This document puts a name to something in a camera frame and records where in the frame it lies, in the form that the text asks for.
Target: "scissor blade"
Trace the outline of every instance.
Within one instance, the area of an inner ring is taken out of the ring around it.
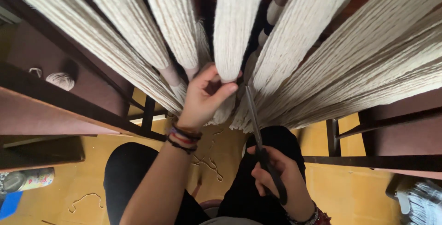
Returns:
[[[251,90],[248,85],[246,85],[246,96],[250,111],[251,124],[253,125],[253,131],[255,132],[256,144],[258,145],[258,148],[261,150],[262,149],[261,131],[259,130],[258,126],[258,117],[256,115],[255,103],[253,102],[253,96],[251,95]]]

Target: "wooden frame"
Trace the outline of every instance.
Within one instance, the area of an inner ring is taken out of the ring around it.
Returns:
[[[166,137],[163,134],[151,130],[155,108],[155,101],[152,98],[147,96],[145,106],[137,103],[100,68],[92,63],[42,14],[34,8],[31,8],[23,0],[3,1],[22,19],[26,20],[61,50],[69,54],[75,62],[83,65],[87,70],[106,81],[126,102],[143,110],[143,123],[141,126],[137,126],[127,119],[4,62],[0,63],[0,91],[56,108],[64,113],[70,114],[78,120],[86,121],[123,134],[165,141]]]
[[[341,156],[340,139],[375,129],[412,123],[442,115],[442,107],[360,124],[339,133],[337,119],[327,120],[329,156],[304,156],[307,163],[333,164],[394,170],[442,171],[442,155]]]

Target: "scissors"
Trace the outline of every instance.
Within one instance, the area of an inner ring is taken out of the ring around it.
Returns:
[[[270,173],[270,176],[273,179],[273,183],[278,189],[279,193],[279,202],[282,205],[287,203],[287,190],[285,189],[284,183],[281,180],[281,176],[279,176],[279,172],[273,167],[270,163],[270,157],[265,148],[262,147],[262,137],[261,131],[258,126],[258,118],[256,115],[255,103],[253,102],[253,97],[251,95],[250,87],[246,85],[246,95],[247,102],[251,116],[251,123],[253,125],[253,131],[255,132],[255,140],[256,140],[256,148],[255,155],[258,158],[259,163],[261,164],[261,168]],[[266,186],[264,186],[264,190],[266,195],[273,196],[278,199]]]

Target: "loose string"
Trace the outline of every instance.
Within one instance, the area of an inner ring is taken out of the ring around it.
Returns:
[[[72,203],[72,207],[74,207],[74,211],[71,211],[70,206],[68,207],[68,211],[71,213],[75,213],[75,211],[77,210],[77,208],[75,207],[75,204],[78,203],[79,201],[81,201],[83,198],[90,196],[90,195],[96,195],[100,199],[100,201],[98,202],[98,207],[100,207],[101,209],[104,208],[104,206],[101,205],[101,197],[96,193],[89,193],[89,194],[84,195],[79,200],[76,200]]]
[[[209,162],[213,165],[213,167],[210,166],[207,162],[204,161],[204,159],[206,158],[206,156],[204,156],[204,157],[200,160],[200,159],[198,159],[198,157],[196,157],[195,154],[194,154],[193,156],[194,156],[194,158],[195,158],[196,160],[198,160],[198,162],[196,162],[196,163],[191,163],[192,165],[196,165],[196,166],[200,166],[200,163],[205,164],[207,167],[209,167],[210,170],[215,171],[215,172],[217,173],[217,180],[218,180],[219,182],[222,182],[224,178],[223,178],[223,176],[219,173],[217,165],[215,164],[215,162],[214,162],[214,161],[212,160],[212,158],[210,157],[210,151],[212,150],[213,145],[215,145],[215,139],[214,139],[215,135],[218,135],[218,134],[222,133],[223,131],[224,131],[224,129],[221,129],[221,131],[216,132],[216,133],[214,133],[214,134],[212,135],[212,145],[211,145],[210,148],[209,148],[209,153],[208,153],[208,155],[209,155]]]

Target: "hand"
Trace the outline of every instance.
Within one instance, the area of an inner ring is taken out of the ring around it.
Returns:
[[[221,84],[215,63],[206,64],[189,83],[183,112],[176,125],[184,130],[199,132],[213,118],[222,102],[237,89],[236,83]]]
[[[270,163],[281,173],[281,180],[287,189],[287,204],[283,206],[284,209],[298,222],[308,220],[315,212],[315,206],[307,191],[296,161],[285,156],[273,147],[263,147],[269,154]],[[255,146],[247,148],[247,152],[255,154]],[[270,173],[263,170],[259,162],[251,171],[251,175],[256,179],[255,185],[260,196],[263,197],[266,195],[263,187],[266,186],[273,194],[279,197],[278,189]]]

